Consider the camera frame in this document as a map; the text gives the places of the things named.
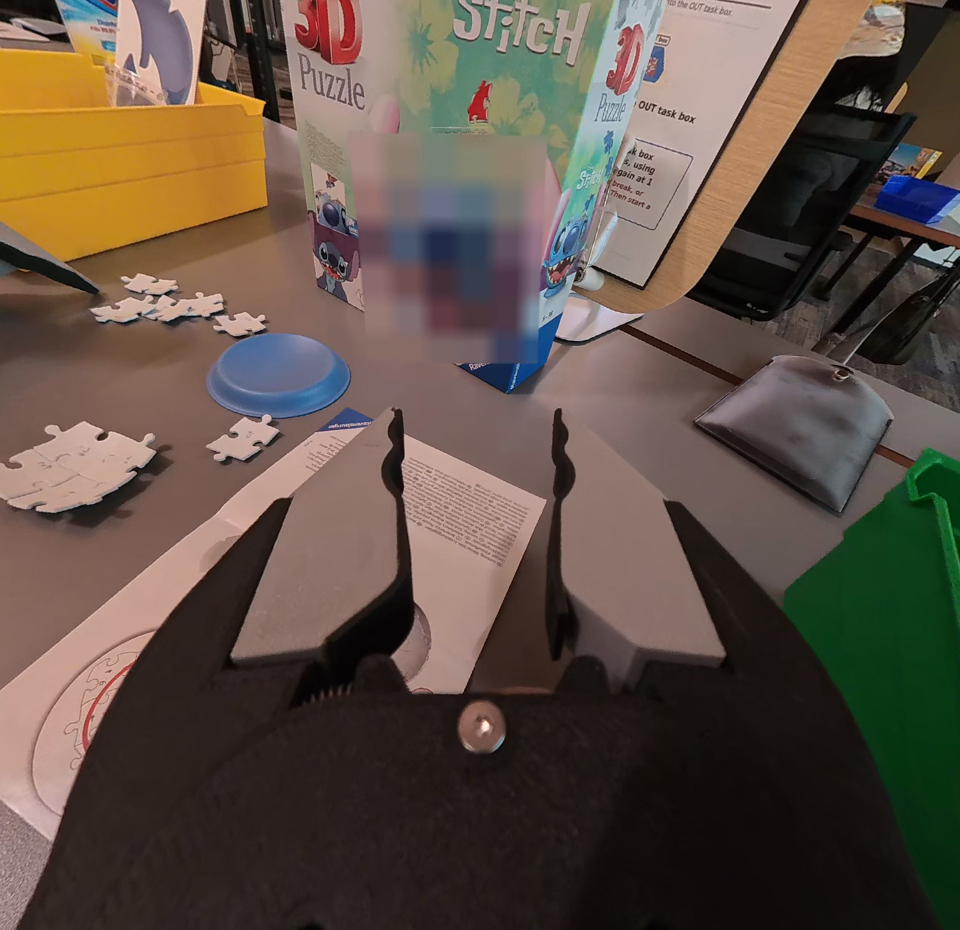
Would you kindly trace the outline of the cleaning wipes packet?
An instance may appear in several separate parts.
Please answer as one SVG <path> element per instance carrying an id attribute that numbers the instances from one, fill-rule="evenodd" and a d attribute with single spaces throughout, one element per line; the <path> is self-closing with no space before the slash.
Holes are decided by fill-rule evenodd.
<path id="1" fill-rule="evenodd" d="M 115 54 L 117 0 L 54 0 L 73 49 L 95 64 Z"/>

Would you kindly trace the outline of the crumpled shiny plastic bag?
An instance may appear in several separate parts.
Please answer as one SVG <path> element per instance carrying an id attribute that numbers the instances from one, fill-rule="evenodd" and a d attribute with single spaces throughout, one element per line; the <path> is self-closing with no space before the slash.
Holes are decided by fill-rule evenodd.
<path id="1" fill-rule="evenodd" d="M 905 19 L 905 0 L 871 0 L 837 61 L 899 54 L 905 39 Z"/>

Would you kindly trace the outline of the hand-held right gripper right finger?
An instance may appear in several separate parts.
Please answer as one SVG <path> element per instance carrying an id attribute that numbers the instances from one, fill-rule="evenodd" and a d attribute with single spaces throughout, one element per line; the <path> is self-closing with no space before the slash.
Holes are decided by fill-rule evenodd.
<path id="1" fill-rule="evenodd" d="M 555 410 L 545 627 L 552 660 L 569 649 L 634 688 L 649 663 L 716 668 L 726 651 L 664 495 L 581 423 Z"/>

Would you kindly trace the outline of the blue plastic bin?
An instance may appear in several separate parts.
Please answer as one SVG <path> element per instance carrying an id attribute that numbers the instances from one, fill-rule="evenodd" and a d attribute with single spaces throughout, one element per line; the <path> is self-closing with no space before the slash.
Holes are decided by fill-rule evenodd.
<path id="1" fill-rule="evenodd" d="M 893 175 L 873 205 L 883 213 L 933 227 L 959 207 L 959 191 L 925 178 Z"/>

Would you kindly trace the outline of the brown side table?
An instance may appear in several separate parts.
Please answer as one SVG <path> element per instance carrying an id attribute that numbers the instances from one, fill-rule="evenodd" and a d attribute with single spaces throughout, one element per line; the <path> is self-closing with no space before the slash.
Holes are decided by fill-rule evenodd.
<path id="1" fill-rule="evenodd" d="M 846 218 L 846 228 L 862 232 L 864 237 L 846 254 L 834 274 L 814 293 L 821 301 L 828 300 L 838 282 L 858 260 L 874 238 L 890 240 L 901 237 L 906 240 L 903 248 L 894 256 L 879 275 L 846 308 L 833 327 L 823 334 L 813 347 L 813 352 L 826 355 L 847 335 L 850 328 L 870 306 L 881 297 L 894 278 L 899 275 L 915 256 L 917 250 L 927 244 L 931 249 L 958 250 L 958 222 L 948 216 L 937 226 L 918 223 L 905 217 L 883 212 L 873 205 L 856 204 Z"/>

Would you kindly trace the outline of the black floor bag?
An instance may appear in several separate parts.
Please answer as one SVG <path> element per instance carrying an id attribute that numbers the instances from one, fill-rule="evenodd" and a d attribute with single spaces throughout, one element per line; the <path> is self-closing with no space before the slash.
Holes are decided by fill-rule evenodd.
<path id="1" fill-rule="evenodd" d="M 910 295 L 870 329 L 856 355 L 877 365 L 902 366 L 914 355 L 959 286 L 958 265 Z"/>

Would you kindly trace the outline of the green plastic bin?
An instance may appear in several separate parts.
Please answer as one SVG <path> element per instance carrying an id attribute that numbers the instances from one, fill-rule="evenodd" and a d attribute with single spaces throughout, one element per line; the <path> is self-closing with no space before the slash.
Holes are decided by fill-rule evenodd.
<path id="1" fill-rule="evenodd" d="M 924 450 L 784 611 L 866 739 L 943 928 L 959 927 L 959 463 Z"/>

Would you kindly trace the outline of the colourful cardboard box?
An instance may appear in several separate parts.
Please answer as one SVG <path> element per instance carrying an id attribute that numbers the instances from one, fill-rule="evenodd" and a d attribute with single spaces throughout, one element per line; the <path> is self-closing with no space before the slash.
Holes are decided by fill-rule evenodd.
<path id="1" fill-rule="evenodd" d="M 933 148 L 900 143 L 884 161 L 875 181 L 883 186 L 894 176 L 923 179 L 941 156 L 942 152 Z"/>

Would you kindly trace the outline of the blue round puzzle stand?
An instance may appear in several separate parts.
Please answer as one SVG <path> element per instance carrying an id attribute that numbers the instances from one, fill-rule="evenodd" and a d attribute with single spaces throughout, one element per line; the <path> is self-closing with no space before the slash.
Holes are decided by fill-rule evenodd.
<path id="1" fill-rule="evenodd" d="M 349 370 L 311 337 L 251 336 L 223 351 L 207 374 L 206 389 L 220 406 L 244 416 L 294 418 L 340 399 L 351 382 Z"/>

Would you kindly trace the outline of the black office chair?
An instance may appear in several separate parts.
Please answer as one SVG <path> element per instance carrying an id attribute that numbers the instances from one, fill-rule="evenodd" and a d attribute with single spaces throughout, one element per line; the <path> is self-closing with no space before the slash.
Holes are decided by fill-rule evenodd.
<path id="1" fill-rule="evenodd" d="M 916 120 L 812 105 L 687 297 L 760 322 L 795 306 L 844 247 L 841 226 Z"/>

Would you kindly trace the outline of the white card with blue shape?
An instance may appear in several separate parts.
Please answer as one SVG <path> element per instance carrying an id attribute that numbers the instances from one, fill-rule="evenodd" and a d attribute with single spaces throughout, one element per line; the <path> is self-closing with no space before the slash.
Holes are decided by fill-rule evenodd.
<path id="1" fill-rule="evenodd" d="M 171 106 L 192 105 L 207 0 L 117 0 L 115 64 Z"/>

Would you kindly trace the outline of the white printed sign board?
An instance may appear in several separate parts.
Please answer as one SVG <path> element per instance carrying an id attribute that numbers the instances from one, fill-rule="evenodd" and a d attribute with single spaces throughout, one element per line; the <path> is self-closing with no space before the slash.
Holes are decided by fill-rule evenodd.
<path id="1" fill-rule="evenodd" d="M 666 0 L 590 266 L 643 287 L 806 0 Z"/>

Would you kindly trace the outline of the dark grey leather pouch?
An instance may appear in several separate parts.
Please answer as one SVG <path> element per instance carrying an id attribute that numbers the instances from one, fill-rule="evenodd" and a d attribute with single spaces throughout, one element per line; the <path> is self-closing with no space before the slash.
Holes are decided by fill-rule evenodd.
<path id="1" fill-rule="evenodd" d="M 893 420 L 882 397 L 845 364 L 777 356 L 694 424 L 841 514 Z"/>

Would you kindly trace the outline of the assembled pale blue puzzle section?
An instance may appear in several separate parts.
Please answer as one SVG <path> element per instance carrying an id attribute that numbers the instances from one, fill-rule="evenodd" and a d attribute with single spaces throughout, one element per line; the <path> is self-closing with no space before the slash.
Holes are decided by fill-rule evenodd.
<path id="1" fill-rule="evenodd" d="M 11 507 L 57 514 L 98 504 L 135 479 L 155 456 L 156 436 L 136 440 L 82 421 L 12 456 L 1 466 L 1 498 Z"/>

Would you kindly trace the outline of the yellow plastic bin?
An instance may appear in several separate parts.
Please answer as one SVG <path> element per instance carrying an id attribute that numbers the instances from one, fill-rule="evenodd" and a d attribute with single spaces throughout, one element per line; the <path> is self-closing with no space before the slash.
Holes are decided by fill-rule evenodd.
<path id="1" fill-rule="evenodd" d="M 1 51 L 1 220 L 69 262 L 267 204 L 263 102 L 109 106 L 77 53 Z"/>

